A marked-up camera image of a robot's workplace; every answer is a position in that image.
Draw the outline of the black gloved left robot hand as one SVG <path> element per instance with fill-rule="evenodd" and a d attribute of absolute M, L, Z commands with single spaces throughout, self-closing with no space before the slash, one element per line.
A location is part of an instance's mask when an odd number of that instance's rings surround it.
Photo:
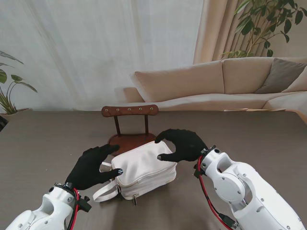
<path fill-rule="evenodd" d="M 83 191 L 122 175 L 123 170 L 120 168 L 115 168 L 108 172 L 100 171 L 102 162 L 108 155 L 119 150 L 119 148 L 119 145 L 105 144 L 101 147 L 94 147 L 84 151 L 65 182 L 71 183 L 73 188 Z"/>

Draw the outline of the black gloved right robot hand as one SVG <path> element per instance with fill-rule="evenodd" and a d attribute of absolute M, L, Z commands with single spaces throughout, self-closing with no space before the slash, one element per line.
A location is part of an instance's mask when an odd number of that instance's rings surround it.
<path fill-rule="evenodd" d="M 196 161 L 203 150 L 208 150 L 206 144 L 195 133 L 185 129 L 168 129 L 161 132 L 155 139 L 155 143 L 162 140 L 172 142 L 176 150 L 170 154 L 159 154 L 157 158 L 160 161 L 180 162 L 180 161 Z"/>

